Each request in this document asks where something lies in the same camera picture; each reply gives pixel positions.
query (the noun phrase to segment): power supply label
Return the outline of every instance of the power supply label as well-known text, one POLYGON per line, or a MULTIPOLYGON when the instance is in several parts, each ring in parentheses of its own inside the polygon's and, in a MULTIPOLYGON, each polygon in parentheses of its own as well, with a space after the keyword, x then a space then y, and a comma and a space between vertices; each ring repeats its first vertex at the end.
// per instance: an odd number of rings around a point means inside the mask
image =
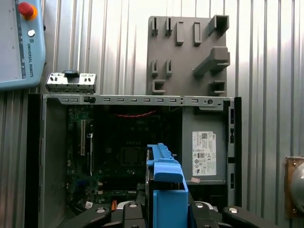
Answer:
POLYGON ((217 174, 216 135, 213 132, 192 132, 192 175, 217 174))

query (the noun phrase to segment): gray tool holder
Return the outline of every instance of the gray tool holder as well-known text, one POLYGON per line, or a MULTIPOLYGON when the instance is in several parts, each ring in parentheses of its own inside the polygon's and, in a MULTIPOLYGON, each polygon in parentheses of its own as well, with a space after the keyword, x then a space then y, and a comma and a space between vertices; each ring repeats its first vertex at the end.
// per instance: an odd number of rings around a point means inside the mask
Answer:
POLYGON ((226 96, 229 17, 150 17, 147 94, 226 96))

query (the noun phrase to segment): red emergency stop button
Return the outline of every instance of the red emergency stop button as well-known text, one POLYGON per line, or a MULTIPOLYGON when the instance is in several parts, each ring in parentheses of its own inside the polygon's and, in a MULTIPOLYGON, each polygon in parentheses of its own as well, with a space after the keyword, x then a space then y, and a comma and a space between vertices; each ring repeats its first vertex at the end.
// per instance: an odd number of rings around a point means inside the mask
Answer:
POLYGON ((34 16, 34 7, 27 2, 21 2, 18 5, 18 11, 27 19, 34 16))

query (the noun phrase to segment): silver screw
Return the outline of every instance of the silver screw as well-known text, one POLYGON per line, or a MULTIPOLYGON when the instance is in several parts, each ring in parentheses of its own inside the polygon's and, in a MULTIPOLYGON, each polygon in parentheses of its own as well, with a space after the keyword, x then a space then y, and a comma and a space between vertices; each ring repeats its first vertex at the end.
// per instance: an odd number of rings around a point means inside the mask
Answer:
POLYGON ((131 204, 129 205, 129 207, 130 207, 130 208, 136 208, 136 207, 137 207, 137 204, 136 204, 136 203, 131 203, 131 204))
POLYGON ((229 208, 228 210, 229 210, 231 213, 233 213, 233 214, 238 213, 238 210, 235 209, 235 208, 229 208))
POLYGON ((96 211, 97 213, 104 213, 105 212, 105 209, 103 209, 103 208, 99 208, 99 209, 97 209, 97 211, 96 211))
POLYGON ((196 206, 197 208, 203 208, 203 207, 204 207, 204 205, 203 205, 202 203, 196 203, 195 206, 196 206))
POLYGON ((31 29, 28 31, 28 36, 33 37, 35 35, 35 30, 31 29))

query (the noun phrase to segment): white button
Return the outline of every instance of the white button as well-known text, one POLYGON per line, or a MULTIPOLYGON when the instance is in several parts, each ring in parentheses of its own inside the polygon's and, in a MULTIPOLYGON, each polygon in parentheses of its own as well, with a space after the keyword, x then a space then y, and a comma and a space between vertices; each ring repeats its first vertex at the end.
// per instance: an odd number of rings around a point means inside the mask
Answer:
POLYGON ((28 31, 28 36, 33 37, 35 35, 35 30, 31 29, 28 31))

